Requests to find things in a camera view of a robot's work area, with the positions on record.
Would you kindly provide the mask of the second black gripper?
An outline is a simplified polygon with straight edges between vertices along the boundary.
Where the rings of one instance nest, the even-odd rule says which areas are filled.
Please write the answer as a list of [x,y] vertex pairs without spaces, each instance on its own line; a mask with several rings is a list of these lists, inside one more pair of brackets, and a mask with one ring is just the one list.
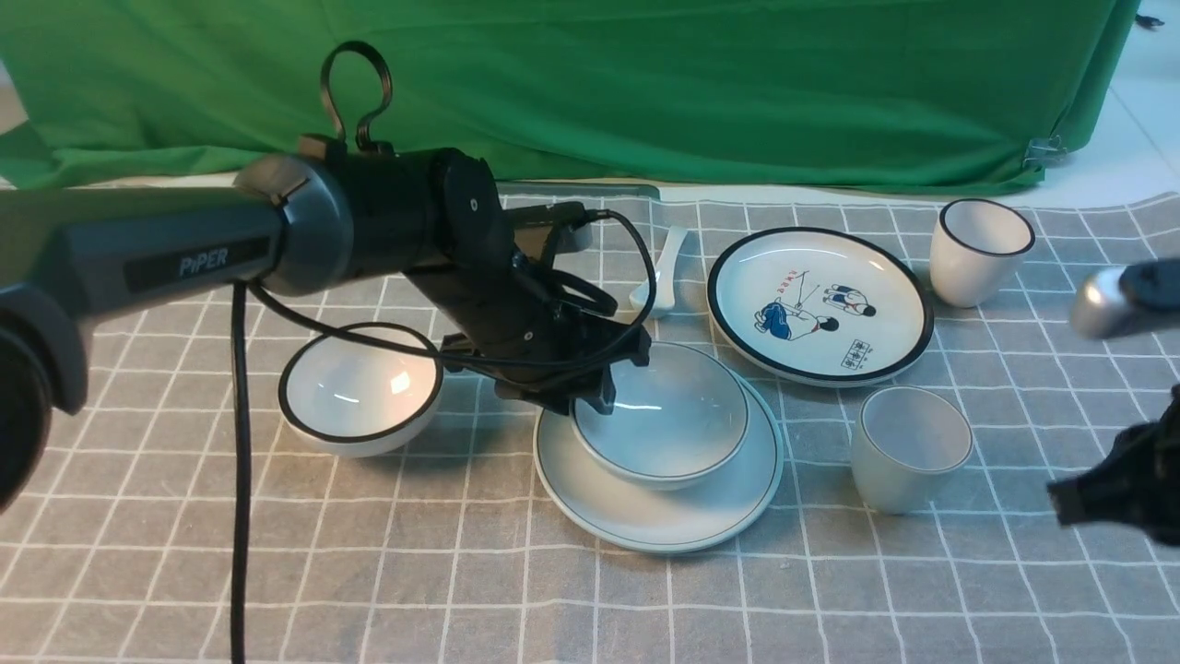
[[1116,524],[1179,546],[1179,386],[1155,421],[1117,433],[1103,462],[1045,484],[1058,526]]

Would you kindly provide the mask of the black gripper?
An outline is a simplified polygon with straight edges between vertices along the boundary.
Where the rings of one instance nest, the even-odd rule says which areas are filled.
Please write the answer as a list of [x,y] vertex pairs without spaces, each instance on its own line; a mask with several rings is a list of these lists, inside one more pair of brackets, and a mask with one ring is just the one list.
[[614,364],[649,364],[645,328],[544,302],[509,274],[422,267],[406,278],[455,324],[440,346],[442,369],[487,375],[498,397],[560,416],[577,402],[612,413]]

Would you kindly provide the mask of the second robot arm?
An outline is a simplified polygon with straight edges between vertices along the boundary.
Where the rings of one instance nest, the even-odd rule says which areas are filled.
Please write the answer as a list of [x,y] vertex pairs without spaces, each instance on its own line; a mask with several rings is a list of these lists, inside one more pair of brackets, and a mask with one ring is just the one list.
[[[1176,329],[1179,262],[1154,259],[1092,274],[1070,314],[1084,338],[1125,338]],[[1179,387],[1154,421],[1117,433],[1103,462],[1045,484],[1058,526],[1117,524],[1167,547],[1179,543]]]

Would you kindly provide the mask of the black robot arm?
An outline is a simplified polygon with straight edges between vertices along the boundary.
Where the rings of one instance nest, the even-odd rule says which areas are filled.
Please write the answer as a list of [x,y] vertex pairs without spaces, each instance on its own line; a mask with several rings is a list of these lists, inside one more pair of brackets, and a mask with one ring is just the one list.
[[52,412],[86,405],[96,326],[229,283],[273,305],[402,274],[455,324],[425,357],[560,415],[610,413],[611,367],[649,362],[642,321],[553,267],[563,234],[612,211],[504,210],[489,164],[455,147],[268,155],[232,186],[13,190],[1,215],[4,505]]

